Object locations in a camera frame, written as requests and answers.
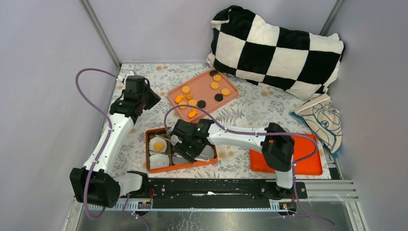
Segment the orange cookie box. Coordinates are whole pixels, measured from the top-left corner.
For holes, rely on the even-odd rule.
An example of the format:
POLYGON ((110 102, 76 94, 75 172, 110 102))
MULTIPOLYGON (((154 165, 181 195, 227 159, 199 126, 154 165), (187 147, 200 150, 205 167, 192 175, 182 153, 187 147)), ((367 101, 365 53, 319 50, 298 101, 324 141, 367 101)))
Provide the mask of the orange cookie box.
POLYGON ((155 128, 145 132, 146 169, 150 173, 162 173, 193 167, 208 166, 218 162, 215 146, 206 146, 196 161, 191 164, 176 153, 165 128, 155 128))

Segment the pink cookie tray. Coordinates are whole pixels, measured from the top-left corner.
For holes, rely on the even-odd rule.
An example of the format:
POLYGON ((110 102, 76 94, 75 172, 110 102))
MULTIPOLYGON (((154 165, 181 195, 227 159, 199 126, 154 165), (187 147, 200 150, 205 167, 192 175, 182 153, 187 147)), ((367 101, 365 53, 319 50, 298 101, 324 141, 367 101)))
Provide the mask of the pink cookie tray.
POLYGON ((181 92, 181 88, 183 86, 190 87, 191 91, 189 93, 193 95, 194 97, 193 99, 197 101, 204 100, 206 102, 206 107, 203 109, 208 113, 212 113, 215 110, 226 105, 227 103, 231 102, 232 100, 238 98, 239 90, 237 89, 237 87, 224 74, 222 74, 219 71, 218 74, 222 76, 222 79, 218 82, 219 88, 216 90, 210 88, 210 84, 214 82, 213 76, 209 75, 209 72, 211 70, 215 69, 205 71, 202 74, 199 74, 198 76, 193 77, 192 79, 187 80, 181 85, 178 85, 177 87, 170 90, 167 93, 167 98, 170 102, 170 105, 173 107, 178 105, 175 103, 175 98, 178 95, 182 94, 184 95, 184 97, 186 96, 186 94, 181 92), (215 101, 214 96, 218 93, 221 94, 221 90, 223 88, 228 88, 230 90, 230 95, 224 96, 224 99, 221 102, 215 101))

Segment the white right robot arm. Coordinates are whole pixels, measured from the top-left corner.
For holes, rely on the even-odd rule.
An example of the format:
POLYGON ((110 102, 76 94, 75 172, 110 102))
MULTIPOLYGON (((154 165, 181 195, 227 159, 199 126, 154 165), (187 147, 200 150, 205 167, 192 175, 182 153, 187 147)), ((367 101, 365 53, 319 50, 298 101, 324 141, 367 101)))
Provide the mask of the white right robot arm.
POLYGON ((266 128, 240 128, 210 119, 200 119, 197 123, 179 119, 166 132, 175 152, 191 164, 209 145, 231 145, 257 151, 275 171, 278 196, 288 198, 295 192, 294 140, 276 123, 270 123, 266 128))

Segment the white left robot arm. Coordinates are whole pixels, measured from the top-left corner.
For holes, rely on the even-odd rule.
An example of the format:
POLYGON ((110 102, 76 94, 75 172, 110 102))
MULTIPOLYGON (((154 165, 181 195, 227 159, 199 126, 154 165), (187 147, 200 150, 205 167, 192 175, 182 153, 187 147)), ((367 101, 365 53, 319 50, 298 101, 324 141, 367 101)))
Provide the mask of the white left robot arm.
POLYGON ((151 109, 160 100, 145 77, 128 76, 125 79, 125 89, 110 106, 108 127, 96 148, 82 168, 74 168, 70 173, 78 202, 112 208, 119 197, 127 193, 132 192, 138 198, 149 193, 145 173, 129 171, 113 177, 112 172, 123 139, 142 112, 151 109))

